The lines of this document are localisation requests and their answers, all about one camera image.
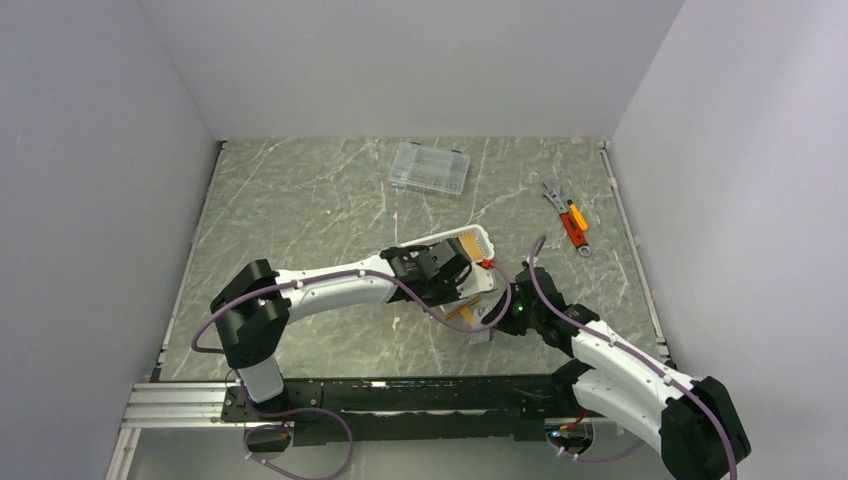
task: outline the white wall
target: white wall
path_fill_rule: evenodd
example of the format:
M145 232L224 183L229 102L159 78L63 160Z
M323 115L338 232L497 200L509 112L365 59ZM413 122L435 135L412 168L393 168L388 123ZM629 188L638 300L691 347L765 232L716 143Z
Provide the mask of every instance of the white wall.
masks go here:
M683 0L140 0L219 138L610 138Z
M848 4L688 0L613 138L672 355L724 381L740 478L844 478Z
M0 477L104 477L214 158L134 0L4 2Z

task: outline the orange handle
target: orange handle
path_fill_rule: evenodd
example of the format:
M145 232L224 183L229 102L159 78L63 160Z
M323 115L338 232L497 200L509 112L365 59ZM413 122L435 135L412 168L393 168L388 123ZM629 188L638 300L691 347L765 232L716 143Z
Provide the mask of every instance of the orange handle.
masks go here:
M570 212L561 213L559 218L562 220L562 224L565 226L565 231L568 232L568 238L571 239L571 243L574 244L574 248L589 245L589 242L586 241L586 236L583 235L583 230L580 229L577 225L577 221L574 220L574 215Z

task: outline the gray marble tabletop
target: gray marble tabletop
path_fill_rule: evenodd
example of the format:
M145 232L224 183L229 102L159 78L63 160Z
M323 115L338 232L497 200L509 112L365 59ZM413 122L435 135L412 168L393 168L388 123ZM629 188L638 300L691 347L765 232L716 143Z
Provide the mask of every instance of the gray marble tabletop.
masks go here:
M459 199L392 187L398 145L471 156ZM189 350L209 302L247 262L312 269L358 260L397 242L479 223L510 275L533 240L548 235L539 263L568 302L598 312L651 355L656 337L622 219L593 141L554 138L260 139L229 141L220 159L199 241L162 366L163 380L223 379L221 355ZM581 207L593 254L583 258L542 180L557 177ZM201 339L220 345L214 331ZM287 377L550 373L567 358L535 333L471 345L413 304L357 305L286 328L276 352Z

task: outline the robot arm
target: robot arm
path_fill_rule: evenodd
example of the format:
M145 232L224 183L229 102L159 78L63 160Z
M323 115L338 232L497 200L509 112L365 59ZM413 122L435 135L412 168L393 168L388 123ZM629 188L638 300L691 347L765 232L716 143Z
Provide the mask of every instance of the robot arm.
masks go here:
M389 278L409 287L428 306L495 288L491 272L472 263L455 238L390 247L358 262L317 270L274 271L267 260L251 262L211 304L215 312L246 292L273 290L240 303L215 322L227 364L238 372L250 398L261 404L282 394L283 378L273 354L288 324L360 303L411 300ZM285 297L279 291L284 285L291 286Z
M588 308L566 304L544 268L525 263L512 288L511 313L495 328L511 335L535 330L546 344L572 358L552 375L557 398L565 406L612 419L660 454L678 479L717 480L729 471L720 435L692 397L715 414L737 463L751 453L730 395L720 382L712 377L696 381L656 361ZM573 324L554 314L542 296Z

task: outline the clear plastic box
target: clear plastic box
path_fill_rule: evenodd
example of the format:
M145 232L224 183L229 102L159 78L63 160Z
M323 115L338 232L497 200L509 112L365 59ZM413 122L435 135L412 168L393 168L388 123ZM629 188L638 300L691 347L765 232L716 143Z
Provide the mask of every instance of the clear plastic box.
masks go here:
M456 150L404 142L392 162L389 182L398 188L459 198L470 163L471 157Z

